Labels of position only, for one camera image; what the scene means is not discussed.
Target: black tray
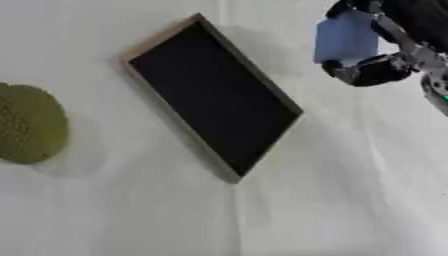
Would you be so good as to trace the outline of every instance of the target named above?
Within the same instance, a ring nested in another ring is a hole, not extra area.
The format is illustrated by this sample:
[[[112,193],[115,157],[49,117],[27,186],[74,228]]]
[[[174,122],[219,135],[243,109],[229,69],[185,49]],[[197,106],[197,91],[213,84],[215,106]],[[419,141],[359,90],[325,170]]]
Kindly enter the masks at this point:
[[[302,114],[200,14],[133,49],[124,62],[238,177]]]

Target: blue cube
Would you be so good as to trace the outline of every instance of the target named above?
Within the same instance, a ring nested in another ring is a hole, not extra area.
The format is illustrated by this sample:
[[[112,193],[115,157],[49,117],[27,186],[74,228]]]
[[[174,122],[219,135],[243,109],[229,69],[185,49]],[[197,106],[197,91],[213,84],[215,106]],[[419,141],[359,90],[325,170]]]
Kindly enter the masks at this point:
[[[371,22],[370,14],[353,10],[319,23],[314,62],[353,62],[376,56],[379,36],[371,29]]]

